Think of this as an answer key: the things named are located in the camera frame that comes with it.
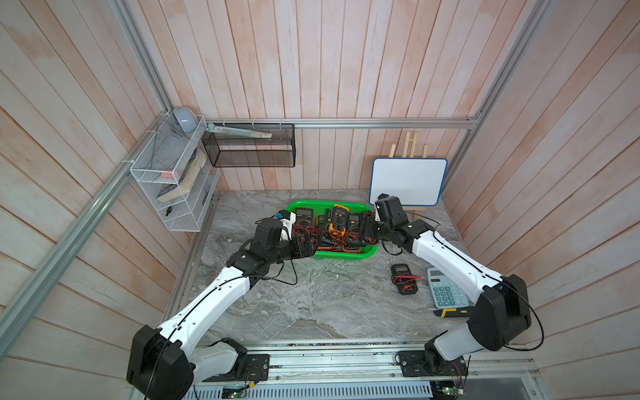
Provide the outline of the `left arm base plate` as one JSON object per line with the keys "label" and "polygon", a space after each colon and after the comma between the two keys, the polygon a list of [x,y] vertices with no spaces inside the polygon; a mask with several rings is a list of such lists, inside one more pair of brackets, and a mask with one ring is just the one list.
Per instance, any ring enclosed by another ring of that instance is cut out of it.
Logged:
{"label": "left arm base plate", "polygon": [[212,376],[205,379],[205,382],[251,381],[259,383],[268,380],[269,367],[270,356],[268,354],[249,354],[241,356],[240,360],[236,362],[231,372],[223,375]]}

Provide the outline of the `dark green multimeter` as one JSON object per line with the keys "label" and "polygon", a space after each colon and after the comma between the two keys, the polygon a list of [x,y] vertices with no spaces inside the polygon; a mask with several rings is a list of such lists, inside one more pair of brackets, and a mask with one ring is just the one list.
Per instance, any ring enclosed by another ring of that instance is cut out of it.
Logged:
{"label": "dark green multimeter", "polygon": [[350,213],[344,235],[343,250],[347,253],[361,253],[361,248],[364,246],[362,215],[361,213]]}

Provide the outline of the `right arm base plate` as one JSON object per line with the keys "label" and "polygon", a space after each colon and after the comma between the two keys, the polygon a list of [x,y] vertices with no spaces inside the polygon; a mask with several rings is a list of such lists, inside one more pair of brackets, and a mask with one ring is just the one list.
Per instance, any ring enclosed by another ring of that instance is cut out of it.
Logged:
{"label": "right arm base plate", "polygon": [[395,363],[400,366],[405,378],[455,377],[465,378],[468,367],[464,358],[447,361],[434,350],[400,351],[396,353]]}

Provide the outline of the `dark red DT9205A multimeter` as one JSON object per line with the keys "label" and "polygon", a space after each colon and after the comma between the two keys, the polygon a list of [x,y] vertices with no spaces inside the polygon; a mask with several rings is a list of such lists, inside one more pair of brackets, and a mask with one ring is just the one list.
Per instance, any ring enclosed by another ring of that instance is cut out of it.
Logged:
{"label": "dark red DT9205A multimeter", "polygon": [[314,211],[311,208],[296,208],[295,214],[296,222],[293,225],[293,233],[295,235],[305,233],[313,235],[315,230]]}

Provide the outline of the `yellow multimeter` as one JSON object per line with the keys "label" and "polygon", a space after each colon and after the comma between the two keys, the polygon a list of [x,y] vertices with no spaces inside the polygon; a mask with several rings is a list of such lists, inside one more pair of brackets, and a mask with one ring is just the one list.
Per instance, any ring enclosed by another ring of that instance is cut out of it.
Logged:
{"label": "yellow multimeter", "polygon": [[334,237],[342,237],[347,231],[349,209],[345,206],[335,204],[328,218],[328,233]]}

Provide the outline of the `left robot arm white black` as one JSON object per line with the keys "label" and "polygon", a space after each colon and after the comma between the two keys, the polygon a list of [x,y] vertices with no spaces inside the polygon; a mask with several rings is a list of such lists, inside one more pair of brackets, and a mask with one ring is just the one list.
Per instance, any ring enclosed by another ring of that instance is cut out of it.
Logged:
{"label": "left robot arm white black", "polygon": [[286,210],[261,219],[219,275],[185,308],[157,328],[148,325],[133,338],[126,380],[146,399],[181,399],[190,388],[210,378],[242,380],[247,350],[230,338],[199,348],[205,333],[237,300],[261,281],[278,281],[273,265],[283,266],[315,254],[309,239],[295,238],[297,216]]}

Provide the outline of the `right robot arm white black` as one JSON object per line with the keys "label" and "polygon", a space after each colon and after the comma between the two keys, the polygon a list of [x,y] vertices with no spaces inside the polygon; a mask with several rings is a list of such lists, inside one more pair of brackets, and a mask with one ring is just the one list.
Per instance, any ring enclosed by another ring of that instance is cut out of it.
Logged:
{"label": "right robot arm white black", "polygon": [[525,281],[503,276],[449,244],[423,220],[410,221],[399,198],[382,194],[375,202],[375,238],[393,243],[450,278],[475,304],[466,323],[425,344],[423,365],[430,373],[481,350],[498,351],[528,330],[536,313]]}

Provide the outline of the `small black multimeter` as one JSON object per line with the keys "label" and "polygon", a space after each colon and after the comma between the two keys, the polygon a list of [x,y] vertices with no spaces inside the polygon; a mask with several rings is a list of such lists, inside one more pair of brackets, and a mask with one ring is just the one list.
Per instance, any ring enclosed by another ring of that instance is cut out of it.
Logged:
{"label": "small black multimeter", "polygon": [[407,264],[398,263],[391,266],[392,283],[401,295],[413,295],[418,292],[420,276],[414,275]]}

